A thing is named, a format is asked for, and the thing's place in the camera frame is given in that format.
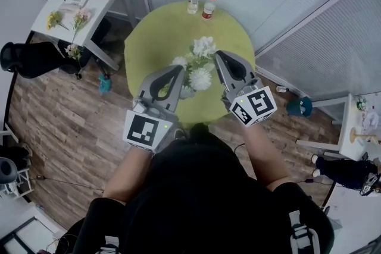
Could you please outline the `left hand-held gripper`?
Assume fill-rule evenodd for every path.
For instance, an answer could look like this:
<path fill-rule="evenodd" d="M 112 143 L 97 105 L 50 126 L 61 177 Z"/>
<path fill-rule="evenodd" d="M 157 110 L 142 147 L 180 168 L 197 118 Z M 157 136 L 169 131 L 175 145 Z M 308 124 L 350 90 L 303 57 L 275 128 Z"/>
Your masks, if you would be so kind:
<path fill-rule="evenodd" d="M 173 127 L 178 123 L 178 104 L 185 70 L 169 65 L 146 76 L 126 113 L 123 140 L 140 149 L 158 153 Z"/>

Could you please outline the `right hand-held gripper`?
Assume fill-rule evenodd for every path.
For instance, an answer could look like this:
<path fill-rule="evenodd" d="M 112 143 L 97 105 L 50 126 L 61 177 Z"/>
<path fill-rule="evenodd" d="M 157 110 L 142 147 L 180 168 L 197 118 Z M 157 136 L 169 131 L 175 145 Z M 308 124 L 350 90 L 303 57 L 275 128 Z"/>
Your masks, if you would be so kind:
<path fill-rule="evenodd" d="M 261 80 L 253 80 L 240 91 L 232 92 L 236 89 L 236 81 L 247 82 L 254 78 L 254 69 L 245 58 L 220 51 L 216 52 L 214 62 L 220 82 L 228 92 L 224 92 L 221 100 L 245 127 L 260 123 L 277 111 L 269 86 L 264 86 Z"/>

